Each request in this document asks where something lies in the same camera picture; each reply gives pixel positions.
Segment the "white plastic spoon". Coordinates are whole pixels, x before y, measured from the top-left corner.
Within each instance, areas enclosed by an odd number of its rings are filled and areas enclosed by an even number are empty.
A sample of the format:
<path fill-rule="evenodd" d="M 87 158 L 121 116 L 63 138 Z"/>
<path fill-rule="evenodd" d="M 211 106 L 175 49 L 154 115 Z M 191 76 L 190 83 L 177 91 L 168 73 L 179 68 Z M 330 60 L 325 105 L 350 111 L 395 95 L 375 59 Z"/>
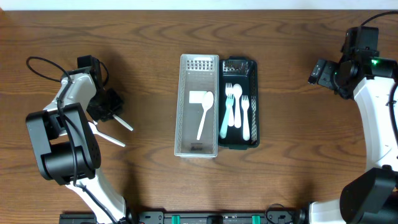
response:
<path fill-rule="evenodd" d="M 203 108 L 203 115 L 201 117 L 200 125 L 197 132 L 197 140 L 200 140 L 201 138 L 201 134 L 205 123 L 206 113 L 213 106 L 213 102 L 214 102 L 213 93 L 211 91 L 206 92 L 201 102 Z"/>
<path fill-rule="evenodd" d="M 133 130 L 134 130 L 133 127 L 132 127 L 130 124 L 128 124 L 127 122 L 125 122 L 125 120 L 123 120 L 122 118 L 120 118 L 118 115 L 114 114 L 114 115 L 113 115 L 113 118 L 114 118 L 117 122 L 119 122 L 121 125 L 123 125 L 125 128 L 127 128 L 129 131 L 133 131 Z"/>
<path fill-rule="evenodd" d="M 117 140 L 117 139 L 115 139 L 115 138 L 113 138 L 111 136 L 108 136 L 107 134 L 104 134 L 104 133 L 100 132 L 98 130 L 98 128 L 96 127 L 96 125 L 94 123 L 92 123 L 91 121 L 89 121 L 88 124 L 89 124 L 89 127 L 91 128 L 93 134 L 96 134 L 96 135 L 104 138 L 105 140 L 107 140 L 109 142 L 112 142 L 112 143 L 114 143 L 114 144 L 116 144 L 118 146 L 121 146 L 121 147 L 125 147 L 126 146 L 123 142 L 121 142 L 121 141 L 119 141 L 119 140 Z"/>
<path fill-rule="evenodd" d="M 241 110 L 240 110 L 240 102 L 239 99 L 243 93 L 242 87 L 240 84 L 234 84 L 233 86 L 233 95 L 235 99 L 235 112 L 234 112 L 234 126 L 236 128 L 241 127 Z"/>

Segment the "white plastic fork short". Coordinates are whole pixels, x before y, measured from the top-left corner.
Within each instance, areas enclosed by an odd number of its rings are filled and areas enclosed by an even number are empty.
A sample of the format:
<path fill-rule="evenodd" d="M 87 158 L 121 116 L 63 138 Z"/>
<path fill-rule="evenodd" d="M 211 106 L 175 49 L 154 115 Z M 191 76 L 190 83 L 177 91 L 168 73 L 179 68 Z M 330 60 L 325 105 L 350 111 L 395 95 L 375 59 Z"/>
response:
<path fill-rule="evenodd" d="M 243 139 L 245 141 L 248 141 L 250 139 L 250 132 L 249 132 L 249 118 L 248 118 L 249 98 L 247 95 L 242 96 L 241 106 L 243 109 Z"/>

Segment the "black plastic mesh basket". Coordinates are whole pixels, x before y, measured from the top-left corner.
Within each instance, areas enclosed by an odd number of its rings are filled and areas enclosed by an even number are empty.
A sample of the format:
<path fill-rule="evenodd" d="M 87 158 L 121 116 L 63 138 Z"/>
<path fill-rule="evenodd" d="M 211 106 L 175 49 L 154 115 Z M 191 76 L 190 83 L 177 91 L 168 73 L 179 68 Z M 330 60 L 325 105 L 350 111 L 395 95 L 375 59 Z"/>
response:
<path fill-rule="evenodd" d="M 258 84 L 257 84 L 257 62 L 246 57 L 233 57 L 220 60 L 219 65 L 219 93 L 220 101 L 219 124 L 222 124 L 226 112 L 226 84 L 239 84 L 242 87 L 242 94 L 248 97 L 248 140 L 243 139 L 243 128 L 229 126 L 226 137 L 218 139 L 218 145 L 229 149 L 246 150 L 258 147 L 260 142 L 260 122 L 259 122 L 259 103 L 258 103 Z"/>

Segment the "white plastic fork long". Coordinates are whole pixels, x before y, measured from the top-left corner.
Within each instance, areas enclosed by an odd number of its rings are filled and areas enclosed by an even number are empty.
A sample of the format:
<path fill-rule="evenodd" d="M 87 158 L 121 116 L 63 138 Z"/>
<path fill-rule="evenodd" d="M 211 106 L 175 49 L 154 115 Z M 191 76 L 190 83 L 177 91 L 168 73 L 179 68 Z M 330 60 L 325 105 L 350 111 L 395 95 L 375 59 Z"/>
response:
<path fill-rule="evenodd" d="M 231 83 L 226 83 L 225 92 L 227 97 L 233 96 L 233 86 Z M 229 108 L 228 126 L 230 127 L 234 126 L 233 105 L 234 102 L 232 102 L 232 105 Z"/>

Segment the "pale green plastic fork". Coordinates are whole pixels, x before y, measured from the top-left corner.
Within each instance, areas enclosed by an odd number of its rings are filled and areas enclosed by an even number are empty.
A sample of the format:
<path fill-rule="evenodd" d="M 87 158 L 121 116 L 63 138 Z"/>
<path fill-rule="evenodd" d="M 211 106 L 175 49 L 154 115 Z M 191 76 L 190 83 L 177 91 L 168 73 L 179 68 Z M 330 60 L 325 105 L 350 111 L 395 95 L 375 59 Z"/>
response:
<path fill-rule="evenodd" d="M 229 94 L 226 98 L 226 111 L 225 111 L 223 122 L 222 122 L 221 128 L 220 128 L 220 138 L 221 139 L 224 139 L 227 135 L 229 114 L 233 107 L 233 103 L 234 103 L 234 96 L 233 96 L 233 94 Z"/>

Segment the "clear plastic mesh basket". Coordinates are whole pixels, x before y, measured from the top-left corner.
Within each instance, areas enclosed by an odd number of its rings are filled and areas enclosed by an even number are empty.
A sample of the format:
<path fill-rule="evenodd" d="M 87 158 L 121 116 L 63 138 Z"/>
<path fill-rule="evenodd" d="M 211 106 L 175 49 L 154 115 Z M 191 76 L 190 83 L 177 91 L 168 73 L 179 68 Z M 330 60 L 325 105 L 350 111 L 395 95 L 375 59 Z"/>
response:
<path fill-rule="evenodd" d="M 179 157 L 214 158 L 218 154 L 219 56 L 183 54 L 180 57 L 174 154 Z M 200 140 L 197 132 L 206 92 L 214 95 Z"/>

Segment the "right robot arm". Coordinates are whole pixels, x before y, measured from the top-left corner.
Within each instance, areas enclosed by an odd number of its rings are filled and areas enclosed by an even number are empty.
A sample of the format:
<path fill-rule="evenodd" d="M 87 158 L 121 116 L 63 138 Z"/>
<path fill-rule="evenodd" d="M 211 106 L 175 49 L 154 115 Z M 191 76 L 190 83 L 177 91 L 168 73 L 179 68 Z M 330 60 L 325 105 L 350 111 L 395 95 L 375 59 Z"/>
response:
<path fill-rule="evenodd" d="M 312 202 L 308 223 L 397 223 L 397 62 L 382 58 L 379 30 L 346 31 L 339 62 L 318 60 L 308 82 L 359 108 L 366 142 L 364 174 L 336 200 Z"/>

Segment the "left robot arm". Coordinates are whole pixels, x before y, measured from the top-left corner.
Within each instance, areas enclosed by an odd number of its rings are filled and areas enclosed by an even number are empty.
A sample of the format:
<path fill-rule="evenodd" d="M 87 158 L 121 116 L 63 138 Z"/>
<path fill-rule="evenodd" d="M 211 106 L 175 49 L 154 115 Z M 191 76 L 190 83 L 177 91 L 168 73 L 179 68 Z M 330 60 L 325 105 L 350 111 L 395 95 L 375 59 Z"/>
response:
<path fill-rule="evenodd" d="M 25 119 L 41 176 L 78 194 L 95 214 L 96 223 L 132 223 L 131 213 L 104 176 L 95 138 L 95 121 L 109 111 L 111 100 L 104 89 L 101 62 L 78 57 L 77 69 L 63 70 L 60 90 L 43 110 Z"/>

